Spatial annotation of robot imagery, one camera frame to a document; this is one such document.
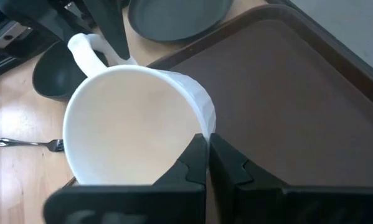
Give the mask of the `dark grey plate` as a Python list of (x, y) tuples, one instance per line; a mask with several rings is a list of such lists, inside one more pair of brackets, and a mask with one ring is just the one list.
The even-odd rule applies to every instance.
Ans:
[(234, 0), (130, 0), (133, 30), (156, 42), (191, 39), (217, 25)]

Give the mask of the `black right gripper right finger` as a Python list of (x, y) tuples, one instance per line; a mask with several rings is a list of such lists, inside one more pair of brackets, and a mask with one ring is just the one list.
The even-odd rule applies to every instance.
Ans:
[(373, 188), (287, 184), (218, 134), (209, 157), (220, 224), (373, 224)]

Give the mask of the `dark grey bowl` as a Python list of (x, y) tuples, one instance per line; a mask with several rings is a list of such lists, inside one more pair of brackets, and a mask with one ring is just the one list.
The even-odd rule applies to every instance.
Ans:
[(57, 42), (36, 63), (32, 84), (40, 96), (55, 101), (68, 101), (86, 78), (67, 46)]

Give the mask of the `shiny metal fork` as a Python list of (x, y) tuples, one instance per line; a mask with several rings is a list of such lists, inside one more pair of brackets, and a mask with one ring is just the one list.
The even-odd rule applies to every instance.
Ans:
[(11, 146), (44, 146), (50, 152), (64, 152), (64, 144), (62, 139), (54, 139), (49, 142), (30, 142), (9, 138), (0, 138), (0, 147)]

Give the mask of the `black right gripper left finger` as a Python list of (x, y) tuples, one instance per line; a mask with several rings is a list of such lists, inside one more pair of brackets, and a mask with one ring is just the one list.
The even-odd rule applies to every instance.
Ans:
[(204, 224), (207, 141), (196, 134), (153, 185), (79, 185), (52, 194), (45, 224)]

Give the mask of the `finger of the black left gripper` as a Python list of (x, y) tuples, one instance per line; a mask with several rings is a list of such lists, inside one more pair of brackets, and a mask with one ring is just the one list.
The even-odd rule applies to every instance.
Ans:
[(76, 34), (90, 34), (88, 24), (52, 0), (0, 0), (0, 11), (20, 24), (67, 43)]
[(82, 0), (107, 42), (123, 60), (131, 58), (121, 0)]

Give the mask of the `brown plastic tray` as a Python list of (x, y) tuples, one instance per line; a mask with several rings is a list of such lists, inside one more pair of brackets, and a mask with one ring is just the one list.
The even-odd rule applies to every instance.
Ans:
[(148, 68), (199, 82), (212, 134), (280, 179), (373, 187), (373, 84), (296, 11), (253, 8)]

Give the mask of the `white ceramic mug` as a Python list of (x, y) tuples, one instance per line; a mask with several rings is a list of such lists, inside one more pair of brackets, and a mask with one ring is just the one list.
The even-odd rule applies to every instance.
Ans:
[(216, 128), (213, 101), (193, 78), (123, 59), (98, 34), (67, 44), (86, 79), (64, 115), (68, 164), (82, 185), (151, 185), (196, 134)]

